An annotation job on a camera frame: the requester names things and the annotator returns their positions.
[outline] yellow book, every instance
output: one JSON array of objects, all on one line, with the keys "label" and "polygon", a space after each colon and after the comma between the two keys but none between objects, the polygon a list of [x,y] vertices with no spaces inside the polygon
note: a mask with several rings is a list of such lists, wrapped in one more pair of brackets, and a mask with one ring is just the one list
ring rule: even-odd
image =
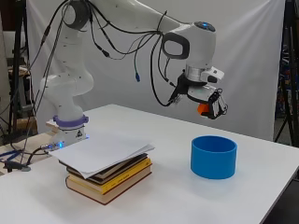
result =
[{"label": "yellow book", "polygon": [[69,179],[80,183],[82,186],[85,186],[86,188],[93,188],[95,190],[98,190],[101,194],[105,194],[111,189],[114,189],[117,187],[119,184],[124,182],[125,180],[129,179],[133,175],[139,173],[143,169],[149,167],[151,165],[150,158],[147,158],[135,166],[131,167],[130,169],[126,170],[125,172],[121,173],[120,175],[115,176],[113,179],[109,180],[103,185],[95,184],[92,181],[82,179],[76,175],[70,174]]}]

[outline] blue cylinder container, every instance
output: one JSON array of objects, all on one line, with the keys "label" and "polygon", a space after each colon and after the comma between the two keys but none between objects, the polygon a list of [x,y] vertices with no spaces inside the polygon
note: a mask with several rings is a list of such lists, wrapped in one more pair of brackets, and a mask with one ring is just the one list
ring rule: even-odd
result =
[{"label": "blue cylinder container", "polygon": [[237,145],[220,136],[201,136],[192,141],[191,169],[208,179],[226,179],[235,174]]}]

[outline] white wall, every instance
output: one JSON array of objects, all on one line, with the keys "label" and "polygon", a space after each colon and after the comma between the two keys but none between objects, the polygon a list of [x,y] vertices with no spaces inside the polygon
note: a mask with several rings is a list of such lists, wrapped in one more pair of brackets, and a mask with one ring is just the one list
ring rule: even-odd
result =
[{"label": "white wall", "polygon": [[[39,40],[60,0],[28,0],[29,36],[31,51],[36,52]],[[284,1],[281,0],[141,0],[142,3],[164,12],[181,21],[208,21],[218,32],[214,66],[225,72],[225,79],[219,87],[229,105],[226,116],[217,120],[206,120],[196,112],[197,104],[183,100],[175,108],[160,107],[150,87],[150,46],[142,49],[137,60],[141,83],[135,82],[133,57],[115,62],[103,57],[93,46],[91,35],[84,38],[86,66],[93,74],[93,90],[76,101],[85,109],[106,104],[125,105],[172,118],[184,119],[223,130],[247,134],[264,139],[273,135],[274,109],[278,83],[278,61]],[[108,29],[112,40],[127,50],[132,37],[121,35]],[[99,44],[112,53],[100,32],[96,32]],[[34,83],[38,82],[46,64],[46,55],[51,43],[43,51],[34,68]],[[169,76],[177,80],[185,62],[171,61]],[[58,72],[57,64],[52,72]],[[157,89],[166,101],[171,91],[155,71]],[[39,130],[43,131],[44,121],[49,119],[54,109],[46,101],[38,117]]]}]

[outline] white table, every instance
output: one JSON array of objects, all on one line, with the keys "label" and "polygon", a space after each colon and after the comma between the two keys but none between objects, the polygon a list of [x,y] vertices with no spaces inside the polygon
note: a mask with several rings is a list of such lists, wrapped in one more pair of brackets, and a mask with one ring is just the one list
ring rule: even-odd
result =
[{"label": "white table", "polygon": [[[54,158],[29,173],[0,177],[1,223],[225,223],[263,221],[297,170],[299,150],[189,122],[108,105],[86,112],[92,128],[149,137],[152,175],[107,206],[66,188],[65,168]],[[237,170],[207,180],[190,169],[191,141],[204,134],[238,144]]]}]

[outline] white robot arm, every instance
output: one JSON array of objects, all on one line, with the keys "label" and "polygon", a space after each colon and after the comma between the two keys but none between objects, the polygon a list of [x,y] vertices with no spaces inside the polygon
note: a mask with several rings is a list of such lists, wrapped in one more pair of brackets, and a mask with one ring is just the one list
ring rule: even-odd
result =
[{"label": "white robot arm", "polygon": [[211,65],[216,46],[216,30],[211,24],[200,21],[182,23],[136,0],[69,0],[65,5],[64,25],[57,44],[57,56],[65,72],[44,77],[40,84],[45,97],[57,108],[54,121],[60,131],[53,142],[63,143],[64,147],[86,137],[84,123],[88,118],[74,104],[73,97],[93,88],[93,77],[83,63],[82,33],[79,30],[93,19],[95,12],[99,14],[101,24],[125,29],[127,33],[135,34],[130,31],[141,30],[139,34],[143,34],[144,29],[152,30],[153,34],[163,33],[164,54],[170,59],[186,60],[186,69],[178,78],[168,105],[185,94],[201,104],[198,111],[203,116],[215,119],[226,112],[227,105],[221,92],[207,84],[217,83],[224,76]]}]

